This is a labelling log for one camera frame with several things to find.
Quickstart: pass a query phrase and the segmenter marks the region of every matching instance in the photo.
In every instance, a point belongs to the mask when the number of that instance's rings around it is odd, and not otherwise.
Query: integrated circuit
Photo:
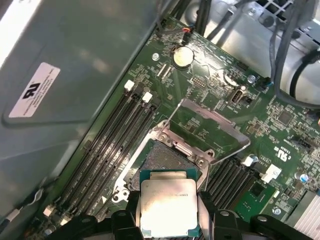
[[[283,112],[280,113],[280,115],[278,117],[278,121],[280,123],[282,123],[283,125],[287,126],[290,123],[292,118],[293,118],[293,116],[289,112],[284,110]]]
[[[156,141],[153,148],[146,156],[143,165],[130,181],[129,188],[132,191],[140,190],[140,170],[186,170],[192,168],[195,168],[197,171],[199,170],[196,165],[187,160],[184,156],[163,143]]]
[[[256,196],[257,198],[260,196],[260,194],[265,190],[265,188],[258,182],[256,182],[250,189],[250,192]]]

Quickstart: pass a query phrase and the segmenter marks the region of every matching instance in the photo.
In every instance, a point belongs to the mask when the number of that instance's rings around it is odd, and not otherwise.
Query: sticker
[[[9,118],[32,117],[59,73],[60,68],[42,62],[10,112]]]

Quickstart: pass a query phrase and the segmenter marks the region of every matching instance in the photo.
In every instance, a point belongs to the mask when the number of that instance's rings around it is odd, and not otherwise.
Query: ul logo
[[[30,97],[33,97],[40,87],[40,83],[33,83],[29,86],[28,90],[25,92],[24,96],[22,99],[28,99]]]

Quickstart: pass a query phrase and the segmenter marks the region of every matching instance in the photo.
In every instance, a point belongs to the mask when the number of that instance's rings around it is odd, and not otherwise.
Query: red wire
[[[187,27],[182,28],[182,31],[185,33],[190,33],[190,29]]]

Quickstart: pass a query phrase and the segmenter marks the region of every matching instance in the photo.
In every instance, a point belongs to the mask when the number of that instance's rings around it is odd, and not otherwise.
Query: motherboard
[[[186,27],[174,18],[166,31]],[[319,188],[318,120],[275,97],[272,85],[195,32],[159,36],[132,62],[75,151],[27,239],[72,217],[124,209],[144,169],[196,169],[197,188],[249,221],[288,220]]]

